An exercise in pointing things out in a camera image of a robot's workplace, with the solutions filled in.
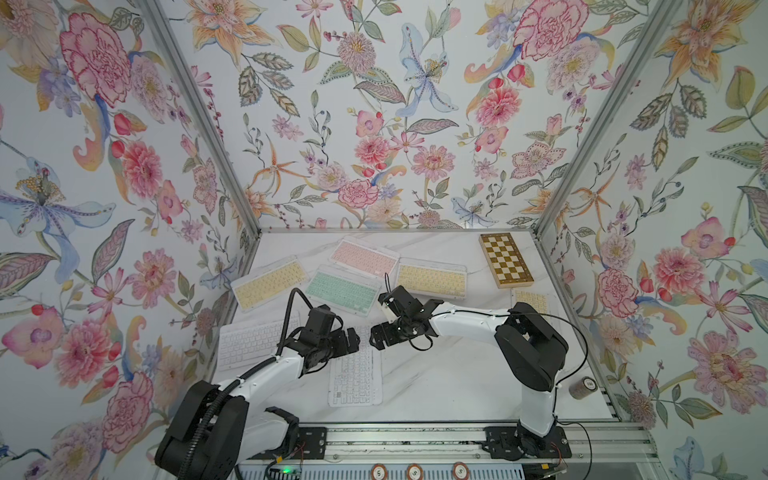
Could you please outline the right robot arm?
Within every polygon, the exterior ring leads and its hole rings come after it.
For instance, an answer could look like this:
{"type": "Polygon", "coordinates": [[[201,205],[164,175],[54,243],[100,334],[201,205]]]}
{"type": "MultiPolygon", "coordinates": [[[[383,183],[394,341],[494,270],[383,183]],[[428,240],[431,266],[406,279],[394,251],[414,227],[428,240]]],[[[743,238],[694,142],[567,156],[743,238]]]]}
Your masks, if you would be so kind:
{"type": "Polygon", "coordinates": [[[386,321],[373,326],[369,343],[378,350],[419,337],[459,337],[494,345],[522,385],[518,427],[543,439],[555,426],[557,376],[569,345],[533,306],[503,309],[457,306],[439,299],[423,303],[404,287],[379,295],[386,321]]]}

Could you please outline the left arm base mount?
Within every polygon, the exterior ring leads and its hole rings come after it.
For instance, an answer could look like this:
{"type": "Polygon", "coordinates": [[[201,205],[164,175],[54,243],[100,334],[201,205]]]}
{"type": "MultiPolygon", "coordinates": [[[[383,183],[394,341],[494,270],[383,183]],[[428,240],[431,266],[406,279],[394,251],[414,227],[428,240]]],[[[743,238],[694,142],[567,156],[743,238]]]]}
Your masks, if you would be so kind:
{"type": "Polygon", "coordinates": [[[326,427],[302,426],[290,412],[268,407],[248,420],[238,460],[323,460],[327,443],[326,427]]]}

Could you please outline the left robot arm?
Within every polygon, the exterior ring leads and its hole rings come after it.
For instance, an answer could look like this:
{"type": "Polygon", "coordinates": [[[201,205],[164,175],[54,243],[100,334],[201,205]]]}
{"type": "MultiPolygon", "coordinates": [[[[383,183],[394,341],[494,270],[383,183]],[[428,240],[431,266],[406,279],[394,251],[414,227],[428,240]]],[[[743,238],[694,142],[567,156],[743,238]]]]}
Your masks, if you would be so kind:
{"type": "Polygon", "coordinates": [[[204,380],[185,394],[155,453],[155,465],[177,479],[226,479],[245,459],[290,453],[299,419],[265,401],[331,360],[355,354],[361,339],[327,305],[283,331],[276,352],[222,384],[204,380]]]}

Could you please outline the mint green keyboard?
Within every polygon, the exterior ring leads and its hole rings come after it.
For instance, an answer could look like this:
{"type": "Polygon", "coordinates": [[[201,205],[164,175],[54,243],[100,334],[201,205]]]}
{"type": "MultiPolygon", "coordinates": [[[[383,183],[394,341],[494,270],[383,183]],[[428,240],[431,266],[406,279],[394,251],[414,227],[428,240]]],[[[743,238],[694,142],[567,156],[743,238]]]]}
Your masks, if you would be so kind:
{"type": "Polygon", "coordinates": [[[380,289],[375,279],[323,265],[315,272],[305,293],[310,299],[327,304],[334,310],[367,317],[380,289]]]}

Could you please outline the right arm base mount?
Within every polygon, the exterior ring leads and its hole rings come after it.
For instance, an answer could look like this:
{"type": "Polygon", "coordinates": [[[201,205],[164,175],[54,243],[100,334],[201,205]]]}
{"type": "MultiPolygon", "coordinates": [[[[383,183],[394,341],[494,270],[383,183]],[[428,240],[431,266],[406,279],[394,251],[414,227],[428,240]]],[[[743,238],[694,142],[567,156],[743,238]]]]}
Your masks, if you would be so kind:
{"type": "Polygon", "coordinates": [[[484,428],[482,449],[492,459],[518,461],[523,459],[565,460],[572,457],[569,440],[562,427],[554,423],[543,437],[520,424],[484,428]]]}

